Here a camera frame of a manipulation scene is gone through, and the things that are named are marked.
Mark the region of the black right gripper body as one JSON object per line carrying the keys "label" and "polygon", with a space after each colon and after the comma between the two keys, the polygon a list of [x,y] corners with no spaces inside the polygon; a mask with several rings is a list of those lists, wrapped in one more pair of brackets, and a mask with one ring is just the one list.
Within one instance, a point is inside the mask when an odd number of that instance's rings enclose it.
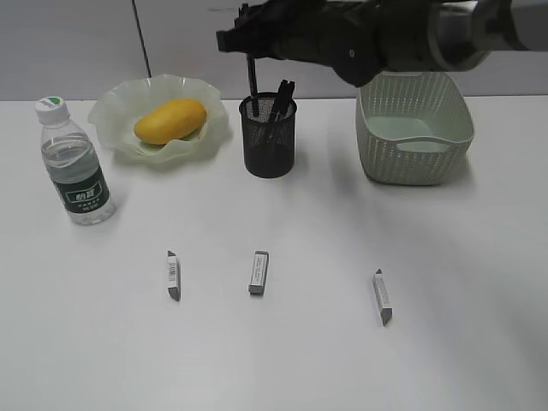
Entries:
{"label": "black right gripper body", "polygon": [[219,51],[325,66],[361,87],[378,73],[426,72],[429,1],[266,1],[216,33]]}

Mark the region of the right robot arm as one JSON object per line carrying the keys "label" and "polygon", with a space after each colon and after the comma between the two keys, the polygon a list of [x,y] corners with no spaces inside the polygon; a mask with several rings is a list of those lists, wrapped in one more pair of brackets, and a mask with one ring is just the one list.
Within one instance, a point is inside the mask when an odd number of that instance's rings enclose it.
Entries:
{"label": "right robot arm", "polygon": [[545,1],[266,1],[216,33],[221,52],[312,63],[361,87],[382,71],[464,72],[546,51]]}

